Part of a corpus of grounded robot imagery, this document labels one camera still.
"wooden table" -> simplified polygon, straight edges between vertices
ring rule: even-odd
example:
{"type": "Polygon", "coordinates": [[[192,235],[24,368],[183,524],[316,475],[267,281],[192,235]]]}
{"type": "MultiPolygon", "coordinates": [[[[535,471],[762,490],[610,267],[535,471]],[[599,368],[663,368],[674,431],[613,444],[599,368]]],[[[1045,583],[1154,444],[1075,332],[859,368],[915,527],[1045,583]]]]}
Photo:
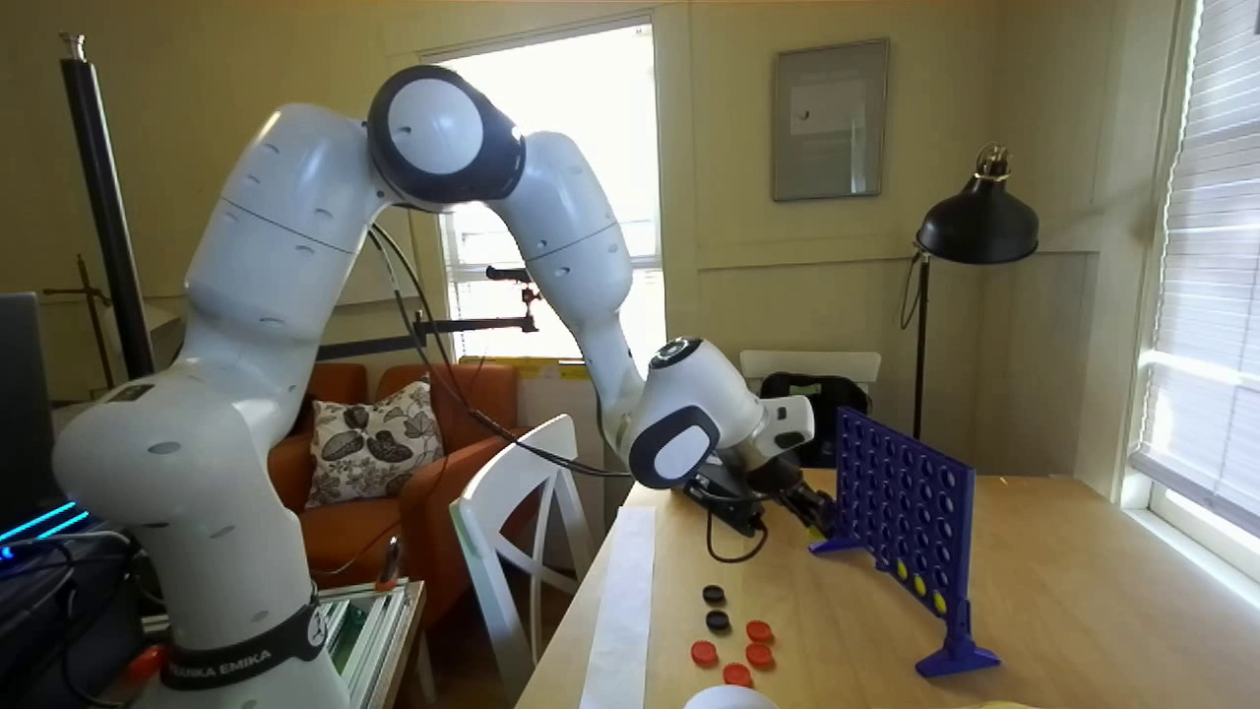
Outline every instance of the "wooden table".
{"type": "MultiPolygon", "coordinates": [[[[705,583],[728,592],[737,629],[722,657],[746,655],[746,622],[778,625],[778,670],[758,691],[795,705],[990,705],[1039,709],[1241,709],[1260,705],[1260,609],[1154,538],[1128,511],[1069,475],[981,475],[974,527],[974,637],[1002,667],[925,683],[915,662],[940,651],[946,625],[871,556],[810,556],[810,535],[768,508],[771,538],[753,565],[712,565],[705,511],[678,493],[636,490],[655,508],[652,705],[686,705],[722,670],[697,670],[705,583]]],[[[749,538],[722,527],[737,556],[749,538]]],[[[558,622],[522,705],[581,705],[610,545],[558,622]]]]}

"window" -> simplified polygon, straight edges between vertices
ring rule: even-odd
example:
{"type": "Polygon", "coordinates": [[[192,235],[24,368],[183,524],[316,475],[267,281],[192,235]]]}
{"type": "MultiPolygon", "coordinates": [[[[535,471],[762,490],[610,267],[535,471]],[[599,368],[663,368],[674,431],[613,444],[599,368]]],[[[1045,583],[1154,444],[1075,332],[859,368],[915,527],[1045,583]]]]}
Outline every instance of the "window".
{"type": "MultiPolygon", "coordinates": [[[[573,133],[599,172],[636,261],[636,293],[623,326],[636,349],[667,338],[663,217],[657,217],[657,88],[652,22],[529,42],[448,61],[522,130],[573,133]]],[[[484,205],[456,205],[442,217],[444,267],[456,319],[522,317],[522,282],[490,281],[484,267],[522,267],[522,251],[484,205]]],[[[463,356],[554,356],[581,345],[547,303],[531,303],[539,332],[468,332],[463,356]]]]}
{"type": "Polygon", "coordinates": [[[1250,573],[1260,535],[1260,34],[1203,0],[1131,470],[1152,508],[1250,573]]]}

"connect four game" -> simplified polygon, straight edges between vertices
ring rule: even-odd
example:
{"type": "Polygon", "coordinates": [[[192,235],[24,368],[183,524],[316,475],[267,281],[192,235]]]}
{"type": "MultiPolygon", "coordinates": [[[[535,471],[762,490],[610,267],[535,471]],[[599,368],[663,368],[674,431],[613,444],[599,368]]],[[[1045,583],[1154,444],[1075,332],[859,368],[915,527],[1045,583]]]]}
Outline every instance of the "connect four game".
{"type": "Polygon", "coordinates": [[[915,667],[923,678],[1002,667],[974,641],[974,475],[974,465],[859,408],[838,408],[834,519],[817,556],[871,550],[879,573],[946,622],[946,646],[915,667]]]}

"patterned cushion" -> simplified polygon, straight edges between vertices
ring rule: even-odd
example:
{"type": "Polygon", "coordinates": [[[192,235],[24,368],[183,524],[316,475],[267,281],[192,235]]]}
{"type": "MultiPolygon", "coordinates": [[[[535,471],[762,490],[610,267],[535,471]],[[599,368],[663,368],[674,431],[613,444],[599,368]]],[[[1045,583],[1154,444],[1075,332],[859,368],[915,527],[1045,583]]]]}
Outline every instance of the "patterned cushion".
{"type": "Polygon", "coordinates": [[[393,496],[405,475],[442,457],[431,382],[382,401],[316,401],[310,508],[393,496]]]}

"white chair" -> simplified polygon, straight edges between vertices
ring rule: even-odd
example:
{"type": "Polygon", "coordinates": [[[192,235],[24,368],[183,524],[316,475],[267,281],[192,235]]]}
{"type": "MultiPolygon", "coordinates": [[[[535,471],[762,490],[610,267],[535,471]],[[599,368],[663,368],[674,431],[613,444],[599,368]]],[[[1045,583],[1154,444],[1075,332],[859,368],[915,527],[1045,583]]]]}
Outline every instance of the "white chair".
{"type": "Polygon", "coordinates": [[[590,567],[590,533],[581,490],[568,471],[568,460],[581,457],[575,423],[568,412],[547,418],[522,443],[523,444],[508,444],[490,465],[480,465],[464,496],[448,503],[508,705],[523,693],[523,683],[545,651],[545,583],[575,594],[581,578],[590,567]],[[529,500],[535,500],[535,524],[531,548],[523,550],[505,535],[505,524],[529,500]],[[573,550],[568,565],[575,567],[575,577],[554,573],[545,559],[550,508],[558,508],[573,550]],[[529,577],[529,622],[522,622],[505,565],[529,577]]]}

